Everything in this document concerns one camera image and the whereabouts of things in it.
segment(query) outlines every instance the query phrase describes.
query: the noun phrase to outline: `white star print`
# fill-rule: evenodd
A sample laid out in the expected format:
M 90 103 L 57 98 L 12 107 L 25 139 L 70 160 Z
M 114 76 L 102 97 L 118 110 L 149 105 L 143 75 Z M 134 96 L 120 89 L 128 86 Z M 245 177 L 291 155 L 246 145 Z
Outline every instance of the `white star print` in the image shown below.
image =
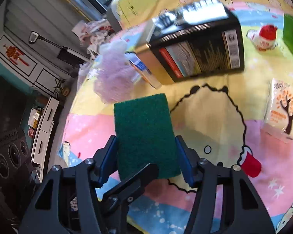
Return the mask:
M 278 189 L 274 189 L 276 193 L 275 193 L 275 195 L 273 197 L 277 196 L 277 198 L 279 198 L 280 194 L 284 194 L 284 192 L 282 191 L 283 188 L 284 188 L 284 186 L 283 187 L 279 186 Z
M 268 188 L 271 188 L 271 189 L 273 189 L 273 187 L 274 186 L 276 186 L 277 185 L 277 179 L 273 179 L 273 180 L 271 180 L 270 182 L 269 182 L 269 186 L 268 186 Z

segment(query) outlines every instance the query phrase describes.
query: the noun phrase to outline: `snowman figurine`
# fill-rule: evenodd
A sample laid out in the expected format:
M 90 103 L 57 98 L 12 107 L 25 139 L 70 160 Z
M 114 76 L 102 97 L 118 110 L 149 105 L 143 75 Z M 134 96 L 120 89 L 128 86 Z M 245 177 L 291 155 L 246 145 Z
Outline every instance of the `snowman figurine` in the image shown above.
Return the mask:
M 249 30 L 247 37 L 260 51 L 274 48 L 277 38 L 277 27 L 274 25 L 262 26 L 259 30 Z

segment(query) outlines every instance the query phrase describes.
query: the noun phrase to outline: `red knit hat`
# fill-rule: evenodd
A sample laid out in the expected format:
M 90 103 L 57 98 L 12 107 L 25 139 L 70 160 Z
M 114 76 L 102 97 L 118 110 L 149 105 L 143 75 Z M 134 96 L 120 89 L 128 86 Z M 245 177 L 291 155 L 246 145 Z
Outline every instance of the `red knit hat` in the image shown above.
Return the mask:
M 260 29 L 259 35 L 267 40 L 275 40 L 277 38 L 277 29 L 276 26 L 266 25 Z

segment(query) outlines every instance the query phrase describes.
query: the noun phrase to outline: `speaker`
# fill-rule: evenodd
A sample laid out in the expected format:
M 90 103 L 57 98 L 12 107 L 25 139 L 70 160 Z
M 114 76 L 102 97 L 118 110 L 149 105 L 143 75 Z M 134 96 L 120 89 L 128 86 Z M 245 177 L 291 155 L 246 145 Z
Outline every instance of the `speaker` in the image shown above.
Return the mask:
M 0 208 L 21 219 L 39 183 L 23 129 L 0 133 Z

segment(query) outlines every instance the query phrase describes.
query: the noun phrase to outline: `tree trunk print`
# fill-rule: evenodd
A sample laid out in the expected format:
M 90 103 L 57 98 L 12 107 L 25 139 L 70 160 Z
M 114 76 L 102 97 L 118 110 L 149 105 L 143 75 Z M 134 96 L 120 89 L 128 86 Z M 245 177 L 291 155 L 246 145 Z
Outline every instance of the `tree trunk print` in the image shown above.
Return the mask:
M 287 134 L 290 134 L 292 129 L 292 122 L 293 122 L 293 101 L 292 100 L 293 100 L 293 97 L 291 97 L 291 94 L 288 95 L 288 91 L 286 95 L 284 96 L 284 99 L 280 100 L 280 105 L 287 112 L 288 119 L 289 119 L 288 126 L 285 129 L 285 133 Z

